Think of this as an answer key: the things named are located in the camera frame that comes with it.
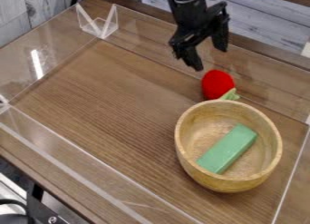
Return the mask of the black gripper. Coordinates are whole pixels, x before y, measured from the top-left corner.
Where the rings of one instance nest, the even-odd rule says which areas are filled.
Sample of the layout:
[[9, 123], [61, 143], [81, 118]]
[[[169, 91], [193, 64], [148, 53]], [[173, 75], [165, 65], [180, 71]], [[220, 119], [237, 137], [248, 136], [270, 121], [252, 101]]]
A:
[[206, 0], [168, 0], [177, 30], [170, 40], [177, 58], [197, 72], [204, 70], [204, 63], [197, 46], [206, 38], [213, 39], [213, 46], [222, 52], [229, 45], [229, 21], [226, 2], [208, 6]]

